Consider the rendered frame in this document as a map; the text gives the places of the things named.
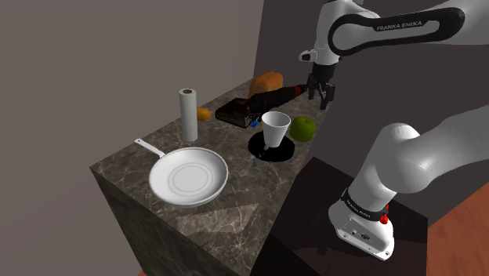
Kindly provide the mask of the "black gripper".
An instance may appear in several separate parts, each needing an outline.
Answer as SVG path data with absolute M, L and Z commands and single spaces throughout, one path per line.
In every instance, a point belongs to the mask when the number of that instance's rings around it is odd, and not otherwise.
M 331 83 L 331 79 L 335 73 L 336 64 L 321 65 L 313 64 L 312 72 L 307 79 L 308 99 L 312 100 L 315 97 L 317 87 L 320 86 L 321 110 L 326 110 L 328 104 L 334 100 L 335 85 Z

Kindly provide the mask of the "green apple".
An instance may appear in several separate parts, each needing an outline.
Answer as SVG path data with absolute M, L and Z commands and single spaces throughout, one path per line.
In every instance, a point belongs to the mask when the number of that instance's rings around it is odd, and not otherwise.
M 289 136 L 299 142 L 310 141 L 316 132 L 315 122 L 308 117 L 299 116 L 292 120 Z

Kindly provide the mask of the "dark red bottle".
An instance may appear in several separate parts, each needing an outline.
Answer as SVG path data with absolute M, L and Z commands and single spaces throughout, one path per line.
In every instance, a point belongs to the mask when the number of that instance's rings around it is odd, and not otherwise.
M 306 90 L 306 85 L 296 85 L 282 87 L 274 91 L 256 93 L 249 99 L 248 106 L 251 112 L 265 113 L 272 108 L 279 107 L 290 100 L 294 100 Z

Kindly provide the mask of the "orange bread loaf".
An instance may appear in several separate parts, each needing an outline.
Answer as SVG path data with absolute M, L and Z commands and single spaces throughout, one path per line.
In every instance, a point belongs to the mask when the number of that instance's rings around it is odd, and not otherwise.
M 283 76 L 274 71 L 267 71 L 254 78 L 251 82 L 248 98 L 250 99 L 257 93 L 274 91 L 283 87 Z

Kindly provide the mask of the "white cup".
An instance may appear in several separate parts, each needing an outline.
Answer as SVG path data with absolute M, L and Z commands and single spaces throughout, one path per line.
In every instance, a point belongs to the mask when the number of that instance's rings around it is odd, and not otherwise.
M 268 147 L 279 147 L 291 121 L 288 115 L 279 111 L 269 111 L 263 114 L 264 144 Z

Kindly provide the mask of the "black round plate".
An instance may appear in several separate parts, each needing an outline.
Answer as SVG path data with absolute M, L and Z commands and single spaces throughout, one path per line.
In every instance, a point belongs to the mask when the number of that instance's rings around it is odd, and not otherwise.
M 286 136 L 278 147 L 265 149 L 265 146 L 263 131 L 255 133 L 248 141 L 248 151 L 265 162 L 285 162 L 292 158 L 295 152 L 295 144 Z

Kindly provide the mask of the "dark brown book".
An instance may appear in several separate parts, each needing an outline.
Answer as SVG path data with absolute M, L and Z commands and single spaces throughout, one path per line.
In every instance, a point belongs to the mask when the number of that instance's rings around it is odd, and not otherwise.
M 249 99 L 234 98 L 218 108 L 215 117 L 220 121 L 246 129 L 254 121 L 259 120 L 261 114 L 249 109 Z

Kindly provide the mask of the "dark robot stand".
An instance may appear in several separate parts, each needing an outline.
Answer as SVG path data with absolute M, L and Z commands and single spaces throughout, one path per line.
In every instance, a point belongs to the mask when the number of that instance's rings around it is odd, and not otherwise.
M 427 276 L 428 220 L 392 200 L 395 249 L 381 261 L 337 237 L 328 218 L 352 177 L 311 158 L 295 178 L 250 276 Z

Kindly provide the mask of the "white paper towel roll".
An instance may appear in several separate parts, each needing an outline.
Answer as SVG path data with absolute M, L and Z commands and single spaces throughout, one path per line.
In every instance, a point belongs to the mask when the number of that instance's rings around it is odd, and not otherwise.
M 179 91 L 179 105 L 183 139 L 193 142 L 198 137 L 196 91 L 190 88 L 181 89 Z

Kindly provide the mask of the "white frying pan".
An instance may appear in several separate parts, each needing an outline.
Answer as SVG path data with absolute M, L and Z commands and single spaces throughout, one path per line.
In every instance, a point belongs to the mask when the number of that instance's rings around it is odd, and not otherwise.
M 184 147 L 168 153 L 138 138 L 135 143 L 156 154 L 148 183 L 163 202 L 179 208 L 194 208 L 216 198 L 229 177 L 226 161 L 203 147 Z

